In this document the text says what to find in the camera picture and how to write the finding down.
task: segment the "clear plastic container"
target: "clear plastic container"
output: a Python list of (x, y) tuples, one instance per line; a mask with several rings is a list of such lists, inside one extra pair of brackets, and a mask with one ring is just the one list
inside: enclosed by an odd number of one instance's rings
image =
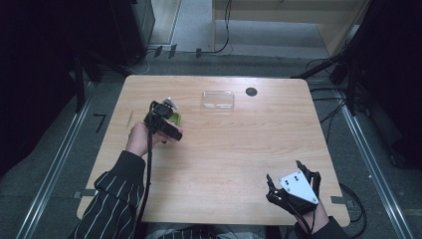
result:
[(206, 112), (232, 112), (235, 95), (229, 91), (206, 91), (202, 95), (202, 110)]

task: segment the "metal rail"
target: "metal rail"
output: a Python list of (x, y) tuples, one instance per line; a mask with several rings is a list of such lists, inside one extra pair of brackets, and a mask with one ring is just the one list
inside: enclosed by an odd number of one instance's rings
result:
[(65, 135), (65, 138), (63, 139), (62, 144), (60, 145), (59, 150), (52, 162), (52, 165), (50, 166), (50, 169), (47, 172), (46, 177), (44, 178), (44, 181), (41, 184), (37, 195), (34, 197), (30, 205), (28, 214), (16, 238), (31, 238), (34, 234), (35, 228), (38, 225), (38, 222), (44, 212), (50, 195), (52, 194), (54, 186), (56, 185), (56, 182), (63, 169), (63, 166), (65, 165), (69, 151), (75, 141), (75, 137), (78, 134), (81, 124), (87, 114), (88, 108), (90, 107), (91, 99), (94, 94), (95, 88), (96, 85), (89, 82), (86, 92), (86, 103), (84, 104), (80, 112), (78, 114), (75, 114), (74, 119), (72, 120), (72, 123)]
[[(345, 97), (343, 92), (337, 91), (336, 93), (341, 98)], [(347, 108), (342, 108), (342, 112), (398, 238), (413, 239), (414, 236), (403, 215), (403, 211), (391, 191), (384, 174), (378, 166), (376, 158), (366, 141), (357, 118), (354, 117)]]

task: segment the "black device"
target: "black device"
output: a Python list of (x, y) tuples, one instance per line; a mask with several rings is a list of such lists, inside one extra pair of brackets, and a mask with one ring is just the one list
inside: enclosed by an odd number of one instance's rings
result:
[(267, 184), (269, 186), (267, 199), (291, 214), (299, 213), (304, 215), (314, 211), (318, 205), (320, 175), (317, 171), (312, 172), (307, 169), (300, 161), (297, 161), (297, 165), (300, 171), (296, 173), (298, 175), (302, 174), (302, 178), (298, 178), (294, 174), (282, 178), (280, 181), (284, 186), (282, 189), (278, 189), (274, 185), (273, 179), (267, 174)]
[(150, 112), (143, 120), (150, 133), (155, 134), (160, 130), (178, 141), (182, 139), (182, 133), (167, 121), (173, 116), (174, 112), (172, 108), (174, 107), (175, 105), (171, 99), (164, 100), (162, 104), (156, 101), (151, 103)]

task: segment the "tabletop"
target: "tabletop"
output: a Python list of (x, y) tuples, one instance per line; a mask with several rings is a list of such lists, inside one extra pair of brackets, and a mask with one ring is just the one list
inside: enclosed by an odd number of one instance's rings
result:
[[(255, 96), (246, 94), (249, 88)], [(230, 92), (234, 107), (221, 112), (204, 108), (203, 93), (210, 91)], [(331, 203), (332, 196), (342, 194), (307, 82), (300, 79), (129, 76), (87, 189), (113, 167), (149, 104), (167, 97), (178, 105), (183, 139), (153, 149), (142, 221), (292, 225), (292, 215), (267, 201), (266, 175), (278, 185), (280, 177), (298, 170), (299, 160), (319, 171), (319, 197), (328, 215), (348, 225), (345, 205)], [(83, 197), (80, 218), (91, 200)]]

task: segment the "hand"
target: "hand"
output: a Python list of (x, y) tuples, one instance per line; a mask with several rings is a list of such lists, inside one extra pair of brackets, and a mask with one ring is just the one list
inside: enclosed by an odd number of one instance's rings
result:
[[(183, 129), (181, 127), (175, 125), (174, 123), (172, 124), (180, 132), (183, 132)], [(165, 135), (161, 131), (158, 131), (157, 133), (152, 135), (152, 147), (154, 147), (161, 141), (176, 142), (177, 140)], [(130, 134), (128, 136), (126, 151), (129, 151), (138, 156), (144, 156), (148, 153), (148, 128), (146, 127), (145, 123), (137, 122), (131, 129)]]
[[(298, 165), (298, 168), (304, 174), (308, 183), (309, 184), (312, 183), (313, 191), (316, 197), (319, 197), (319, 183), (320, 183), (319, 172), (310, 171), (299, 161), (297, 161), (297, 165)], [(269, 174), (267, 174), (267, 184), (269, 187), (269, 192), (266, 195), (268, 201), (282, 207), (283, 209), (289, 211), (289, 213), (293, 215), (295, 214), (304, 215), (304, 214), (307, 214), (308, 212), (315, 210), (316, 205), (314, 205), (313, 203), (310, 203), (301, 198), (291, 195), (290, 193), (286, 191), (285, 188), (278, 189), (274, 185), (274, 182)]]

